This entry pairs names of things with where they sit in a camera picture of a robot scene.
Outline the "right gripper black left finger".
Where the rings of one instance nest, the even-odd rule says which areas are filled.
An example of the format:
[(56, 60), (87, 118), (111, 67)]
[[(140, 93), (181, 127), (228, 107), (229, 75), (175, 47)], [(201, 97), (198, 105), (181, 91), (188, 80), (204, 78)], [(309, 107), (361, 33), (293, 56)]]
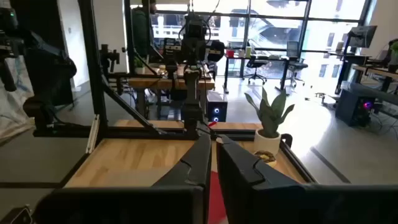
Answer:
[(211, 138), (203, 135), (154, 186), (192, 185), (205, 189), (210, 182), (210, 173)]

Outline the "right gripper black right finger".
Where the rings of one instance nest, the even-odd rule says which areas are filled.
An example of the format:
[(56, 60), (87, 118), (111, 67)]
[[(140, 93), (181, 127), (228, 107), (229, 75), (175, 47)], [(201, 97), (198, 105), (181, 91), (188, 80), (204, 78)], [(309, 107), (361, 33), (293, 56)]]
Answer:
[(217, 139), (217, 166), (229, 223), (293, 223), (303, 186), (227, 136)]

